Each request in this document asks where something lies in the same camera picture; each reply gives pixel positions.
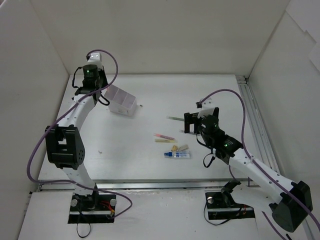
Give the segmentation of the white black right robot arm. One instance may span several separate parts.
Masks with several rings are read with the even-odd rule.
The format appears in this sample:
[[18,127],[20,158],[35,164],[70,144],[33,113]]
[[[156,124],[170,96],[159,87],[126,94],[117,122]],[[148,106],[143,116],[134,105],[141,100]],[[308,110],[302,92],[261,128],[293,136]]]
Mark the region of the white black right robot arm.
[[202,137],[201,146],[210,150],[212,161],[219,159],[238,169],[264,190],[270,201],[260,209],[269,210],[279,227],[293,233],[311,215],[313,203],[310,187],[266,166],[247,151],[244,143],[220,129],[218,107],[186,112],[183,118],[184,132],[189,133],[190,126],[194,126],[194,134]]

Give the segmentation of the green marker pen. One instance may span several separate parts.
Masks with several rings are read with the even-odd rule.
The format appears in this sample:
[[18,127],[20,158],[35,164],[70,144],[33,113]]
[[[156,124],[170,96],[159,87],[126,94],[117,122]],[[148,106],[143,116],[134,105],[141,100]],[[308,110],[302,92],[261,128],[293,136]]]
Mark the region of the green marker pen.
[[184,122],[184,118],[181,118],[181,117],[176,117],[176,116],[167,116],[166,117],[167,119],[169,120],[173,120],[173,121],[180,121],[180,122]]

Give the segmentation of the pink purple highlighter pen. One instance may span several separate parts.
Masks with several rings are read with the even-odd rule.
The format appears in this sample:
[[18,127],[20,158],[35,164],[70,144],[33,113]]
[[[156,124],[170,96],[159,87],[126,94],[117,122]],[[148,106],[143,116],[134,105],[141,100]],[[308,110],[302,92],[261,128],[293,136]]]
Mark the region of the pink purple highlighter pen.
[[171,141],[175,141],[176,140],[174,137],[163,135],[163,134],[159,134],[159,133],[154,133],[153,135],[155,137],[161,138],[161,139],[166,139],[166,140],[171,140]]

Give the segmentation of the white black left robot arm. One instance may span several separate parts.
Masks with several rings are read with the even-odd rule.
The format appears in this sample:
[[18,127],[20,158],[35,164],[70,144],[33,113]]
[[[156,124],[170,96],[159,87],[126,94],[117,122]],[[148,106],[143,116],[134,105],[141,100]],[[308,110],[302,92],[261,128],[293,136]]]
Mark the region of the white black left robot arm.
[[95,182],[90,178],[86,167],[85,147],[80,135],[82,125],[89,112],[96,106],[101,93],[97,92],[88,97],[85,95],[105,87],[108,82],[104,67],[97,64],[87,64],[83,70],[82,86],[78,87],[70,113],[62,118],[45,137],[48,161],[61,169],[74,185],[74,199],[89,210],[96,209],[100,197]]

